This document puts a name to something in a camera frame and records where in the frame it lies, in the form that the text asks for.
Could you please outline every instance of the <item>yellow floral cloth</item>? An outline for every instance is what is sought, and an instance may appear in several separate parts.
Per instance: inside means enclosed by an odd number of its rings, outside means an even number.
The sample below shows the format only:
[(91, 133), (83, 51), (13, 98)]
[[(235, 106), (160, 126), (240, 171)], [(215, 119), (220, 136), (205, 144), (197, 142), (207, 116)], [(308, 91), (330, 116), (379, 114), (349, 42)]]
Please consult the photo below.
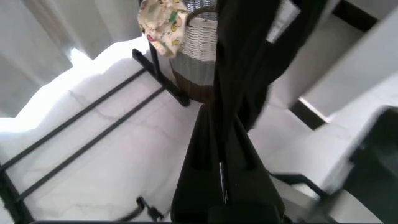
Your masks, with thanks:
[(184, 43), (187, 16), (187, 8), (181, 0), (143, 0), (138, 23), (156, 50), (173, 58)]

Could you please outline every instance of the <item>white marble floor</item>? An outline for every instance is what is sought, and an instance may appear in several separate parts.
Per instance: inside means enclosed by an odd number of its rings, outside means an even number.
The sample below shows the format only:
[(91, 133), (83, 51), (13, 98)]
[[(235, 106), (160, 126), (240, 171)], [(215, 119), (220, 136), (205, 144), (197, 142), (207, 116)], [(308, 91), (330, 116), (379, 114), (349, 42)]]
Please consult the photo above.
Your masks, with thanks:
[[(92, 75), (65, 92), (36, 128), (1, 132), (1, 163), (140, 68), (126, 57), (102, 75)], [(272, 98), (249, 136), (269, 170), (301, 172), (316, 184), (325, 185), (327, 175), (361, 135), (372, 114), (382, 105), (398, 105), (397, 84), (398, 76), (392, 76), (316, 131), (281, 106), (276, 97)], [(159, 87), (148, 73), (143, 74), (11, 167), (7, 173), (18, 191), (27, 189)], [(183, 108), (166, 91), (161, 93), (28, 196), (25, 203), (34, 218), (115, 220), (136, 207), (139, 195), (166, 212), (199, 107), (199, 103), (192, 102)], [(143, 214), (139, 220), (149, 219)], [(0, 224), (10, 221), (7, 212), (0, 212)]]

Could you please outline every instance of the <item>baseboard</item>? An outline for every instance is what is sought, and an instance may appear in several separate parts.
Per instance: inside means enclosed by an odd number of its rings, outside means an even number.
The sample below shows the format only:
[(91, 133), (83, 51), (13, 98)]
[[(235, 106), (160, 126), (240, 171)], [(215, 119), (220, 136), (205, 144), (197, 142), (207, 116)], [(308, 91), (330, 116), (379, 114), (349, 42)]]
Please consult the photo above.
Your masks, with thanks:
[(289, 110), (312, 130), (315, 130), (327, 123), (324, 118), (318, 115), (301, 100), (297, 100)]
[(340, 1), (333, 14), (363, 32), (367, 32), (378, 22), (378, 19), (348, 1)]

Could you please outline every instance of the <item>black metal rack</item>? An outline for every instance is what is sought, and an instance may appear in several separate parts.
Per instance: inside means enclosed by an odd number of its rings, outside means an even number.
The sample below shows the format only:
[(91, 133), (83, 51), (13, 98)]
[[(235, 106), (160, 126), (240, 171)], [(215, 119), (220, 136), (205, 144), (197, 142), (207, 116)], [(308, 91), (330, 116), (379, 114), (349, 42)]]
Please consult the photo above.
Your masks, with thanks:
[[(156, 49), (150, 45), (150, 53), (152, 57), (153, 63), (148, 61), (148, 59), (143, 56), (143, 54), (136, 50), (132, 50), (132, 57), (137, 60), (144, 68), (133, 74), (127, 80), (124, 80), (118, 86), (114, 87), (112, 90), (107, 92), (102, 97), (98, 98), (92, 104), (88, 105), (86, 108), (81, 110), (79, 113), (62, 123), (60, 126), (55, 128), (53, 131), (46, 134), (44, 137), (39, 139), (37, 142), (33, 143), (31, 146), (20, 152), (18, 155), (9, 159), (3, 165), (0, 164), (0, 197), (4, 202), (5, 208), (9, 211), (11, 218), (15, 223), (31, 223), (34, 221), (34, 217), (30, 214), (29, 209), (24, 203), (24, 199), (32, 194), (39, 187), (44, 185), (47, 181), (49, 181), (53, 176), (57, 175), (60, 171), (66, 168), (67, 165), (71, 164), (74, 160), (76, 160), (79, 156), (89, 150), (92, 146), (94, 146), (97, 142), (103, 139), (107, 134), (116, 129), (120, 124), (125, 122), (132, 115), (137, 113), (141, 108), (151, 102), (156, 96), (160, 95), (164, 90), (167, 90), (182, 106), (188, 106), (190, 104), (190, 100), (188, 96), (178, 89), (165, 75), (160, 71), (159, 60), (157, 58)], [(82, 148), (77, 150), (74, 154), (64, 160), (61, 164), (51, 170), (48, 174), (44, 175), (40, 180), (36, 183), (32, 184), (28, 189), (23, 192), (18, 192), (15, 185), (10, 180), (7, 170), (8, 168), (15, 165), (18, 161), (25, 158), (25, 156), (29, 155), (31, 152), (36, 150), (38, 147), (43, 145), (45, 142), (53, 138), (55, 135), (63, 131), (65, 128), (69, 127), (72, 123), (77, 121), (79, 118), (87, 114), (93, 108), (101, 104), (103, 101), (107, 100), (110, 96), (114, 95), (116, 92), (133, 82), (137, 77), (142, 75), (145, 71), (148, 71), (161, 85), (157, 91), (153, 92), (150, 96), (140, 102), (137, 106), (135, 106), (131, 111), (127, 112), (124, 116), (115, 121), (112, 125), (106, 128), (103, 132), (101, 132), (97, 137), (92, 139), (90, 142), (85, 144)]]

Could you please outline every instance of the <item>white curtain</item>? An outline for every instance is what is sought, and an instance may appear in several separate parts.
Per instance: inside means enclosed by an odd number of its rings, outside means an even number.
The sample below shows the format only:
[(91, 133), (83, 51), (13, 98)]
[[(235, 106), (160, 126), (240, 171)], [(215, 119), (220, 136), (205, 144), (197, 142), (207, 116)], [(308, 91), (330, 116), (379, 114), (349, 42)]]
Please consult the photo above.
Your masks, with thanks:
[(1, 0), (0, 117), (15, 117), (43, 85), (72, 67), (77, 49), (96, 58), (141, 36), (137, 0)]

